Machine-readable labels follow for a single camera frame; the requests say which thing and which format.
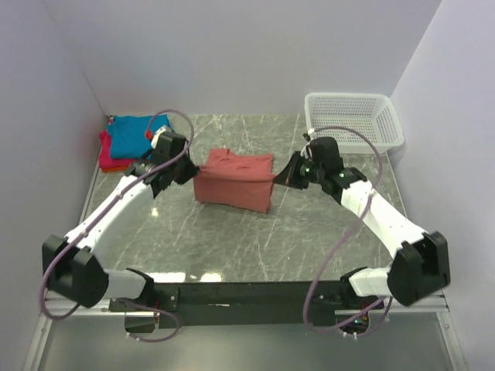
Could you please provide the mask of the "folded magenta t shirt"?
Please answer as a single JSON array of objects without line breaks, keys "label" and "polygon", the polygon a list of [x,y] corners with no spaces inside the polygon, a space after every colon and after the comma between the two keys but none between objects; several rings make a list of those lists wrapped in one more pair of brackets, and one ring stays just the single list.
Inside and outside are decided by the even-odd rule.
[{"label": "folded magenta t shirt", "polygon": [[126,166],[142,156],[143,151],[134,141],[125,141],[121,138],[113,140],[107,131],[99,133],[101,152],[98,157],[100,168]]}]

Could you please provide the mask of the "salmon pink t shirt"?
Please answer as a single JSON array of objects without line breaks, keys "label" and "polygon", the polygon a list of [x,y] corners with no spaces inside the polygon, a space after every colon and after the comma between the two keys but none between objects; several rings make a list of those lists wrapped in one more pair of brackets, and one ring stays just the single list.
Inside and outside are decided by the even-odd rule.
[{"label": "salmon pink t shirt", "polygon": [[210,150],[193,178],[196,200],[267,213],[274,186],[273,160],[272,154],[236,155],[228,148]]}]

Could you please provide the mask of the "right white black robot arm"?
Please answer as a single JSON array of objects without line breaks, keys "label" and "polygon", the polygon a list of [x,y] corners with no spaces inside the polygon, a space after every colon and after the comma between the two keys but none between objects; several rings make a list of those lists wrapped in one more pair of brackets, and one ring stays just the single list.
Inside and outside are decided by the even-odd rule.
[{"label": "right white black robot arm", "polygon": [[296,151],[274,182],[293,189],[320,185],[339,205],[360,217],[386,247],[392,259],[389,267],[358,268],[342,276],[340,301],[346,307],[357,308],[368,296],[391,296],[410,306],[450,285],[445,237],[408,220],[357,168],[346,168],[341,160],[335,165],[314,162]]}]

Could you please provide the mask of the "folded orange t shirt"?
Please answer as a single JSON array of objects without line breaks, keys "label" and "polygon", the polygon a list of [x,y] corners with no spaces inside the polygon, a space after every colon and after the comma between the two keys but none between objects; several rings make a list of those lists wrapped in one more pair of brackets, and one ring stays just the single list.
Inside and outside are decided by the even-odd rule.
[{"label": "folded orange t shirt", "polygon": [[124,172],[127,169],[126,166],[118,166],[118,167],[109,167],[109,168],[101,168],[103,173],[109,172]]}]

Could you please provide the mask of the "white plastic basket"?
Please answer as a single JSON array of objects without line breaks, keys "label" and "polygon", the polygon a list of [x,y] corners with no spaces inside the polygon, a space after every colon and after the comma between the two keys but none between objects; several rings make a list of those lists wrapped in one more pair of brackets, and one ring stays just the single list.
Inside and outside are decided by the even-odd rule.
[{"label": "white plastic basket", "polygon": [[332,137],[342,154],[384,154],[405,142],[401,123],[383,94],[310,93],[305,116],[311,139]]}]

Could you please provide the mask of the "black base beam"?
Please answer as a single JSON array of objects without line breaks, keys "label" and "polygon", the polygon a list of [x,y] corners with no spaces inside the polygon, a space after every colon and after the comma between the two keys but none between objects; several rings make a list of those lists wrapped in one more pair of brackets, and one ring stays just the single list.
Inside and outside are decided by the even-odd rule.
[{"label": "black base beam", "polygon": [[[183,326],[302,322],[309,281],[159,283],[146,305],[175,315]],[[358,297],[340,281],[320,281],[309,302],[315,326],[336,323],[337,311],[360,311],[378,297]]]}]

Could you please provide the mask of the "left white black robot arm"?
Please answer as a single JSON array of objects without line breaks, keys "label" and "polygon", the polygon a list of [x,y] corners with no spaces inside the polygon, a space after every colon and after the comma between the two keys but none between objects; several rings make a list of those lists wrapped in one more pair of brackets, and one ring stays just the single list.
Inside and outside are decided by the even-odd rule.
[{"label": "left white black robot arm", "polygon": [[43,287],[85,308],[103,299],[126,299],[139,311],[153,306],[157,298],[152,277],[131,268],[106,270],[101,262],[138,211],[171,183],[182,185],[197,173],[187,155],[167,167],[136,162],[85,221],[64,237],[52,235],[43,243]]}]

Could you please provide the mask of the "aluminium rail frame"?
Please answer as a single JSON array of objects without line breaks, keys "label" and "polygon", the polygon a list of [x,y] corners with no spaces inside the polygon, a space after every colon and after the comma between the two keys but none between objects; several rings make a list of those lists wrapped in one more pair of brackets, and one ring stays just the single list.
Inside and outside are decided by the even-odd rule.
[{"label": "aluminium rail frame", "polygon": [[[111,302],[109,304],[109,310],[111,312],[127,312],[127,313],[135,314],[138,311],[158,311],[159,309],[159,308],[153,309],[150,308],[149,306],[138,305],[137,303],[126,299],[103,299],[101,301],[104,300],[109,300]],[[395,299],[394,302],[397,302],[397,304],[392,303],[392,308],[399,308],[400,311],[422,311],[422,310],[434,311],[434,309],[439,311],[447,310],[447,304],[444,296],[438,293],[423,298],[422,300],[417,301],[410,306],[401,305]]]}]

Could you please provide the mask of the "folded blue t shirt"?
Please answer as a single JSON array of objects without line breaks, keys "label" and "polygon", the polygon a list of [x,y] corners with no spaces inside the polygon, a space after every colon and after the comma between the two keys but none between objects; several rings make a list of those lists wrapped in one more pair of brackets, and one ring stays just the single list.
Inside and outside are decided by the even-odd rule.
[{"label": "folded blue t shirt", "polygon": [[107,125],[111,137],[110,157],[113,159],[140,158],[151,149],[145,136],[151,116],[113,116]]}]

